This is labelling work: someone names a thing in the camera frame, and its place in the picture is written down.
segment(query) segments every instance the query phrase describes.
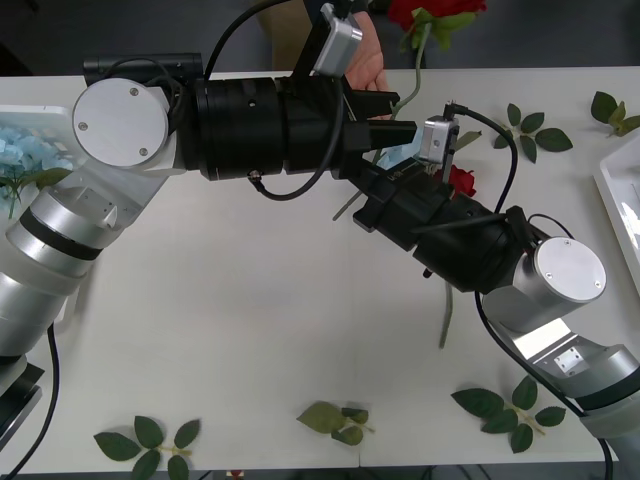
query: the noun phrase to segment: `green leaf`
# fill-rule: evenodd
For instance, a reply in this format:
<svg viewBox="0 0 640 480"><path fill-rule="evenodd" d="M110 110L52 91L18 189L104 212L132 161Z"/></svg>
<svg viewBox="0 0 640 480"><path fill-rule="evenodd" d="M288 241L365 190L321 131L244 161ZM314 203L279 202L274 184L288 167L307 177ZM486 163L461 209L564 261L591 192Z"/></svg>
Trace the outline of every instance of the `green leaf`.
<svg viewBox="0 0 640 480"><path fill-rule="evenodd" d="M627 133L634 131L638 127L640 127L640 115L629 117L622 121L620 132L616 131L616 135L624 137Z"/></svg>
<svg viewBox="0 0 640 480"><path fill-rule="evenodd" d="M148 417L136 416L133 426L136 437L144 448L156 448L162 445L164 434L155 421Z"/></svg>
<svg viewBox="0 0 640 480"><path fill-rule="evenodd" d="M484 388L470 388L451 395L471 415L491 418L504 409L504 400L497 393Z"/></svg>
<svg viewBox="0 0 640 480"><path fill-rule="evenodd" d="M131 480L148 480L151 475L156 473L160 464L160 452L157 450L149 450L141 456L131 471Z"/></svg>
<svg viewBox="0 0 640 480"><path fill-rule="evenodd" d="M511 403L522 410L529 410L538 400L538 384L526 376L511 394Z"/></svg>
<svg viewBox="0 0 640 480"><path fill-rule="evenodd" d="M532 163L536 163L536 160L538 159L538 147L536 147L536 142L533 138L521 135L520 145L522 145L522 151L526 157L531 160Z"/></svg>
<svg viewBox="0 0 640 480"><path fill-rule="evenodd" d="M178 448L185 448L196 439L198 433L200 433L200 420L191 420L178 429L173 443Z"/></svg>
<svg viewBox="0 0 640 480"><path fill-rule="evenodd" d="M458 137L458 141L456 142L456 152L459 152L470 143L475 142L481 136L482 132L466 132L461 137Z"/></svg>
<svg viewBox="0 0 640 480"><path fill-rule="evenodd" d="M67 170L66 168L50 168L49 170L42 170L41 172L28 175L21 179L20 186L24 187L25 185L35 182L38 190L42 190L44 187L50 187L62 181L70 173L71 170Z"/></svg>
<svg viewBox="0 0 640 480"><path fill-rule="evenodd" d="M451 48L451 30L433 28L431 29L431 35L436 39L440 50L443 52Z"/></svg>
<svg viewBox="0 0 640 480"><path fill-rule="evenodd" d="M362 438L364 434L362 433L362 429L357 425L353 427L345 428L343 431L338 432L337 430L331 432L331 438L334 440L338 440L339 442L346 443L350 446L360 445L362 442Z"/></svg>
<svg viewBox="0 0 640 480"><path fill-rule="evenodd" d="M180 455L174 455L167 464L171 480L189 480L189 465Z"/></svg>
<svg viewBox="0 0 640 480"><path fill-rule="evenodd" d="M347 421L340 410L328 402L314 403L297 420L318 433L340 430Z"/></svg>
<svg viewBox="0 0 640 480"><path fill-rule="evenodd" d="M350 418L360 425L364 425L369 421L369 412L367 412L366 410L361 410L359 408L343 408L342 415Z"/></svg>
<svg viewBox="0 0 640 480"><path fill-rule="evenodd" d="M511 126L517 127L518 125L520 125L522 112L513 103L510 103L507 106L507 116L509 117L509 123L511 124Z"/></svg>
<svg viewBox="0 0 640 480"><path fill-rule="evenodd" d="M601 123L609 123L609 118L618 108L618 102L608 93L596 92L591 102L591 116Z"/></svg>
<svg viewBox="0 0 640 480"><path fill-rule="evenodd" d="M569 137L559 128L545 128L536 133L536 143L548 152L564 152L573 148Z"/></svg>
<svg viewBox="0 0 640 480"><path fill-rule="evenodd" d="M411 12L411 16L415 20L416 25L419 25L421 23L429 23L431 20L433 20L433 15L431 15L422 7L413 10Z"/></svg>
<svg viewBox="0 0 640 480"><path fill-rule="evenodd" d="M93 438L102 453L116 462L131 460L140 453L140 446L120 433L102 432L94 435Z"/></svg>
<svg viewBox="0 0 640 480"><path fill-rule="evenodd" d="M622 121L624 117L627 116L627 109L624 106L624 102L620 102L620 105L613 111L611 116L609 117L609 125L612 127L618 127L622 125Z"/></svg>
<svg viewBox="0 0 640 480"><path fill-rule="evenodd" d="M536 422L543 427L556 427L562 423L566 413L562 407L547 407L536 414Z"/></svg>
<svg viewBox="0 0 640 480"><path fill-rule="evenodd" d="M511 434L510 443L513 453L522 453L528 450L533 443L533 430L525 423L518 425Z"/></svg>
<svg viewBox="0 0 640 480"><path fill-rule="evenodd" d="M518 414L512 409L494 415L482 427L484 433L511 433L518 426Z"/></svg>
<svg viewBox="0 0 640 480"><path fill-rule="evenodd" d="M513 132L511 130L506 130L506 132L507 132L507 135L513 138ZM502 135L498 135L498 138L496 138L495 142L493 142L493 148L498 150L502 148L507 148L508 146L509 144L507 143L507 141L504 139Z"/></svg>
<svg viewBox="0 0 640 480"><path fill-rule="evenodd" d="M471 25L475 19L475 13L462 12L457 15L433 18L433 23L434 27L438 30L449 30L450 32L455 32L456 30L460 30L461 28Z"/></svg>
<svg viewBox="0 0 640 480"><path fill-rule="evenodd" d="M520 125L520 130L522 130L522 133L533 133L539 129L543 123L544 113L532 113L531 115L524 117L522 125Z"/></svg>

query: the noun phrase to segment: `white tabletop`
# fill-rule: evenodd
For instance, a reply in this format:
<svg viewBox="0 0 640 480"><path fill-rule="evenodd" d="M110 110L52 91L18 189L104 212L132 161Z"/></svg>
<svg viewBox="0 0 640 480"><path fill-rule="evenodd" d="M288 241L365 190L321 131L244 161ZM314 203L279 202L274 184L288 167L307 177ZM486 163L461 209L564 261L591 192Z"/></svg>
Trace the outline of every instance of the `white tabletop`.
<svg viewBox="0 0 640 480"><path fill-rule="evenodd" d="M506 120L509 102L544 111L575 148L522 160L507 205L551 214L601 258L608 288L569 315L578 333L625 343L640 356L640 298L592 178L616 138L589 115L596 90L633 98L640 68L427 71L403 119L439 114L452 98ZM412 72L389 72L401 96ZM80 78L0 79L0 103L71 106ZM477 199L493 207L509 166L494 135L470 119L463 131L485 137L456 156L473 169ZM284 192L303 177L266 178ZM479 385L508 395L524 373L492 342L471 294L456 294L444 351L438 334L444 284L348 216L331 216L353 187L328 175L290 203L264 200L245 180L172 178L139 221L100 257L77 314L58 326L62 386L49 435L25 473L129 470L96 447L92 435L131 425L136 414L161 420L172 436L200 417L198 469L352 467L601 460L577 419L549 429L526 453L507 437L480 432L450 394ZM552 224L540 224L550 233ZM30 361L48 370L44 399L0 454L8 471L31 445L48 403L48 349ZM295 421L316 400L359 402L376 433L350 449ZM541 393L540 406L556 404Z"/></svg>

